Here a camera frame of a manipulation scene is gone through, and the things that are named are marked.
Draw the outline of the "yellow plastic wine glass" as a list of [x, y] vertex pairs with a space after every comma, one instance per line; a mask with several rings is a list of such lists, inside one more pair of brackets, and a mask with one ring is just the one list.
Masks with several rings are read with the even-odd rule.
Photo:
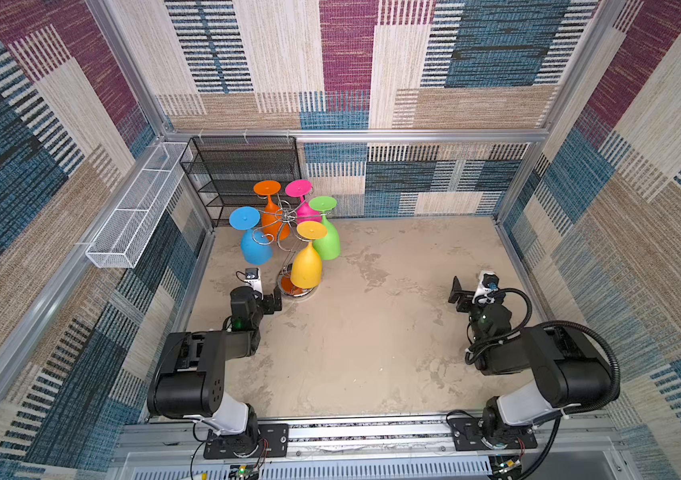
[[296, 232], [308, 243], [292, 262], [290, 281], [298, 288], [312, 289], [322, 280], [322, 258], [314, 249], [314, 242], [326, 235], [326, 228], [320, 222], [307, 221], [298, 224]]

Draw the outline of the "blue plastic wine glass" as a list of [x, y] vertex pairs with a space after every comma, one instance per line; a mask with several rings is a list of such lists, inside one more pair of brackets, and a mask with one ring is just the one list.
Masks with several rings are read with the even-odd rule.
[[272, 259], [270, 240], [258, 230], [260, 212], [254, 207], [240, 207], [230, 214], [230, 226], [242, 232], [240, 251], [246, 262], [260, 266]]

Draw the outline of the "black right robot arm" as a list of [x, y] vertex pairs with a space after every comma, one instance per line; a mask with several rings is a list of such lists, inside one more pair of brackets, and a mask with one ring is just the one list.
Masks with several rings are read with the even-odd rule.
[[600, 410], [620, 395], [621, 368], [596, 331], [568, 321], [530, 324], [531, 298], [484, 272], [473, 290], [452, 283], [448, 302], [467, 314], [465, 362], [484, 376], [530, 371], [532, 382], [487, 401], [481, 415], [447, 414], [456, 450], [534, 448], [534, 427]]

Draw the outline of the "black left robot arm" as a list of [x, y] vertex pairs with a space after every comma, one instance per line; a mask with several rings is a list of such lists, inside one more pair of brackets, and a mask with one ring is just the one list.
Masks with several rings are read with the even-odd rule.
[[226, 362], [254, 356], [260, 322], [282, 309], [282, 294], [240, 286], [230, 292], [232, 315], [220, 330], [176, 332], [168, 336], [148, 390], [148, 412], [190, 420], [208, 428], [204, 458], [282, 458], [288, 425], [260, 425], [254, 407], [224, 390]]

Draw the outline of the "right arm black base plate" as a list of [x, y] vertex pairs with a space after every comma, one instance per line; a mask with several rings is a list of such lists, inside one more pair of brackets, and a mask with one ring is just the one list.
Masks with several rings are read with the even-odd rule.
[[462, 411], [450, 412], [446, 424], [458, 452], [530, 450], [539, 446], [530, 427], [508, 426], [500, 420], [484, 420]]

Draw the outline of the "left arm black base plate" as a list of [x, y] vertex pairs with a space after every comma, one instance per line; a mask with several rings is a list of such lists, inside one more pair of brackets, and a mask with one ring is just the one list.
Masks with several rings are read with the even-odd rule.
[[206, 460], [283, 458], [288, 452], [290, 426], [286, 423], [258, 424], [238, 435], [216, 435], [208, 432], [204, 453]]

